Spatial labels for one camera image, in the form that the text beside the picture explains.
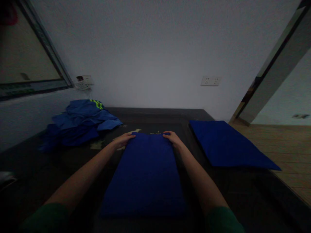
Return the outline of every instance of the folded blue cloth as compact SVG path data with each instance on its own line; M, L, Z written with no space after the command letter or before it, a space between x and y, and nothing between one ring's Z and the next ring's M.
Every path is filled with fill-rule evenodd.
M178 217L186 204L171 143L162 134L131 139L106 190L101 217Z
M53 116L54 124L47 126L39 150L50 152L56 146L78 146L98 137L97 131L110 130L122 122L104 109L97 100L74 100L66 112Z
M281 170L246 137L224 121L190 121L190 125L213 166Z

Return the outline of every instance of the electrical outlet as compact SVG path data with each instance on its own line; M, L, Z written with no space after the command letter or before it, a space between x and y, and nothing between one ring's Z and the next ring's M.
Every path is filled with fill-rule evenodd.
M201 86L219 86L221 77L203 76Z
M82 77L83 77L85 84L94 85L92 77L90 75L84 75Z
M309 117L309 114L295 114L292 116L292 118L296 118L296 119L306 119L307 117Z
M76 83L75 87L78 88L81 91L84 91L84 90L90 88L90 86L88 84L86 84L84 80Z

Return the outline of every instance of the forearm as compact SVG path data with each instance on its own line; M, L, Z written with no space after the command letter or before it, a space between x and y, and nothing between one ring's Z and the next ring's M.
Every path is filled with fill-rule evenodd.
M114 145L107 145L65 181L45 204L61 203L66 206L71 213L114 154L115 149Z
M188 148L181 145L177 149L196 190L204 214L207 214L216 206L229 207L214 181L193 157Z

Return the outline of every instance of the blue clothing pile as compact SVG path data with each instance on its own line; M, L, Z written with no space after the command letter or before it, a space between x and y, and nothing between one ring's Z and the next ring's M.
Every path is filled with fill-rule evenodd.
M43 145L39 150L50 152L56 146L77 146L98 137L97 131L109 130L122 122L104 109L100 101L74 100L64 113L53 116L54 124L47 126Z

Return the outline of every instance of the tiled floor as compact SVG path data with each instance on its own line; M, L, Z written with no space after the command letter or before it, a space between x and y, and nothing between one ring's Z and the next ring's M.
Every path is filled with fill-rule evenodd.
M239 120L230 125L274 161L273 171L311 206L311 127L250 126Z

